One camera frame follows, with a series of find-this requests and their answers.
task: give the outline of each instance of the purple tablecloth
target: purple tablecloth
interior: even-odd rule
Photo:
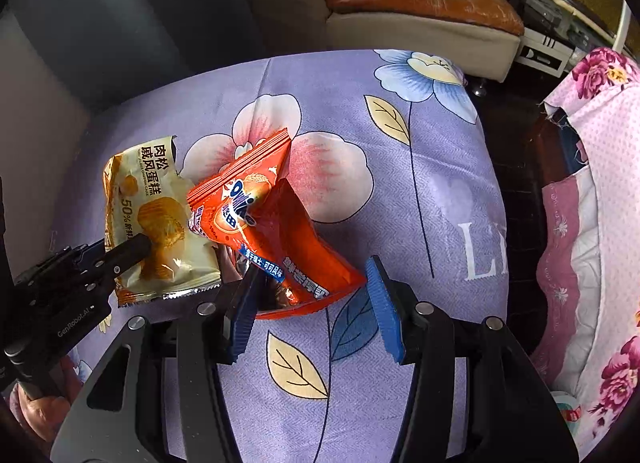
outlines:
[[[461,84],[438,57],[369,50],[277,57],[162,87],[92,120],[58,201],[56,245],[102,236],[101,173],[113,154],[175,134],[176,164],[197,181],[286,126],[291,185],[354,266],[377,253],[391,278],[450,316],[505,317],[504,209]],[[130,316],[173,318],[198,300],[115,309],[74,349],[79,373]],[[364,291],[312,315],[256,321],[246,352],[220,367],[244,461],[389,461],[413,366],[395,364],[377,332]],[[291,357],[302,362],[283,376],[274,362]],[[465,430],[458,362],[450,454]],[[172,382],[175,361],[167,375]],[[184,456],[171,383],[165,397],[169,447]]]

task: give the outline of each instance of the dark wooden floor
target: dark wooden floor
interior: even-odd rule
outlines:
[[[485,97],[470,95],[482,122],[507,216],[507,325],[527,353],[536,348],[546,325],[546,299],[536,282],[546,227],[540,187],[526,142],[543,111],[540,103],[558,83],[550,75],[514,64],[503,84],[487,85]]]

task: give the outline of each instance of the orange snack package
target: orange snack package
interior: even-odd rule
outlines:
[[[266,271],[278,309],[258,318],[318,311],[366,279],[316,235],[286,179],[291,138],[278,131],[187,194],[189,227],[228,245]]]

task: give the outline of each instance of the white pole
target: white pole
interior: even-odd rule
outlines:
[[[618,33],[616,34],[616,40],[613,42],[612,50],[614,52],[622,53],[622,49],[625,47],[626,34],[629,31],[629,21],[631,20],[631,10],[625,0],[622,0],[622,13],[620,14],[620,23],[618,24]]]

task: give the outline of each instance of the chip bag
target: chip bag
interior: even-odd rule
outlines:
[[[130,148],[104,167],[106,250],[143,233],[151,254],[117,279],[118,305],[177,297],[220,282],[212,243],[191,233],[187,191],[175,171],[171,136]]]
[[[284,129],[191,189],[192,231],[242,253],[276,282],[258,318],[318,311],[362,286],[364,276],[316,235],[286,179]]]

